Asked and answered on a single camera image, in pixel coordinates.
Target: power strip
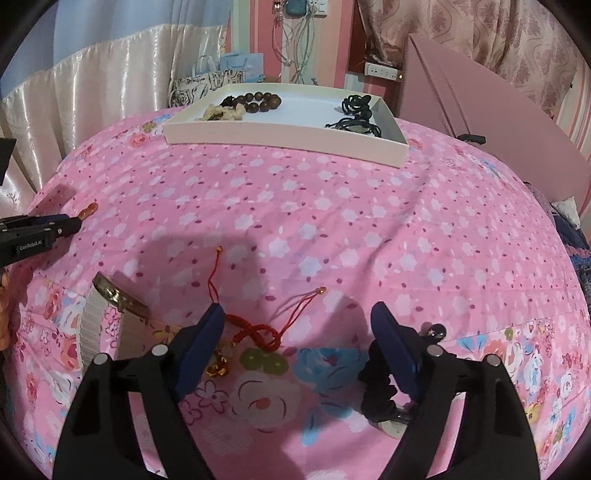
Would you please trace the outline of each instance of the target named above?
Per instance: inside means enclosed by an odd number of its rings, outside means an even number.
[[[310,5],[315,8],[315,17],[326,17],[329,14],[329,0],[309,0]]]
[[[385,65],[370,63],[368,61],[365,62],[365,74],[368,77],[378,77],[386,80],[394,80],[395,82],[402,80],[401,71]]]

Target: pink floral bedsheet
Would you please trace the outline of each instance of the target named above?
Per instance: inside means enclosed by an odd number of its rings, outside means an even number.
[[[222,245],[215,282],[229,313],[280,328],[287,302],[327,291],[277,353],[244,340],[227,352],[230,375],[203,379],[181,402],[218,478],[379,476],[398,440],[359,413],[356,375],[372,340],[368,312],[380,300],[402,324],[446,325],[443,345],[459,356],[501,356],[549,476],[589,421],[591,329],[558,235],[510,169],[403,121],[411,148],[399,170],[279,148],[168,146],[161,124],[171,113],[96,135],[36,198],[36,213],[73,215],[99,203],[71,242],[11,272],[7,410],[47,475],[80,381],[74,334],[95,273],[148,303],[160,322],[148,328],[149,346],[205,311]],[[116,315],[103,327],[112,352]],[[461,402],[434,473],[449,460]],[[132,403],[145,461],[161,471],[140,402]]]

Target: cardboard tray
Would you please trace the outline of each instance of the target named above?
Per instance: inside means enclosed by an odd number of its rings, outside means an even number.
[[[276,93],[282,99],[277,110],[247,113],[241,121],[201,121],[205,109],[220,104],[228,95],[257,90]],[[345,116],[341,103],[358,92],[289,83],[226,85],[195,101],[163,124],[169,144],[236,144],[292,148],[328,155],[357,158],[390,167],[400,167],[408,144],[384,100],[372,95],[372,122],[382,129],[382,138],[325,128]]]

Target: human hand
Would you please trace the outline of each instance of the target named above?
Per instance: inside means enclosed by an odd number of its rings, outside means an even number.
[[[0,280],[0,352],[10,345],[10,332],[8,331],[8,273],[2,272]]]

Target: blue gift bag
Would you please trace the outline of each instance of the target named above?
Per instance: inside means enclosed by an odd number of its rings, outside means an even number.
[[[245,83],[255,83],[264,80],[263,54],[242,53],[233,51],[220,57],[220,70],[239,70],[243,74]]]

